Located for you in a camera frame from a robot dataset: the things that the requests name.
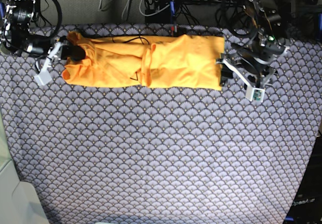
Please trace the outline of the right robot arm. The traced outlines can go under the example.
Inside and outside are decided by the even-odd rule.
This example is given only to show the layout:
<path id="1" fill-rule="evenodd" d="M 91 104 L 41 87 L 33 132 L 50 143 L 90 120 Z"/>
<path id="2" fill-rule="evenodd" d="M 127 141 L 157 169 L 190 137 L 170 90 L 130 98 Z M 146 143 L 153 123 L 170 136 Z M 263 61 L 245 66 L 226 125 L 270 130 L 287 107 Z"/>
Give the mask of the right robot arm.
<path id="1" fill-rule="evenodd" d="M 48 84 L 52 77 L 48 71 L 56 59 L 76 61 L 85 58 L 85 51 L 72 45 L 65 36 L 56 39 L 62 24 L 62 10 L 58 0 L 51 0 L 57 11 L 57 24 L 48 36 L 32 34 L 30 24 L 42 17 L 40 0 L 7 0 L 1 3 L 1 53 L 5 55 L 31 56 L 44 60 L 42 66 L 35 64 L 34 77 L 39 86 Z"/>

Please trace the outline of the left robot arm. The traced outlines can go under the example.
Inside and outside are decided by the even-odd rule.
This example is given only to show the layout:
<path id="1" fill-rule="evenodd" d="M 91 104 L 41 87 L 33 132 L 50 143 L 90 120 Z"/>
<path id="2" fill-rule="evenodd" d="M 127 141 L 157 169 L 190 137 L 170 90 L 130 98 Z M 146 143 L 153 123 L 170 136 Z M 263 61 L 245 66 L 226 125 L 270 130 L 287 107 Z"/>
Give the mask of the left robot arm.
<path id="1" fill-rule="evenodd" d="M 262 102 L 266 86 L 272 84 L 277 73 L 270 64 L 290 49 L 285 24 L 275 0 L 241 0 L 243 10 L 231 19 L 227 18 L 229 1 L 221 2 L 222 19 L 233 36 L 247 42 L 233 43 L 235 52 L 223 54 L 217 60 L 222 66 L 220 85 L 224 86 L 235 74 L 244 83 L 246 98 Z"/>

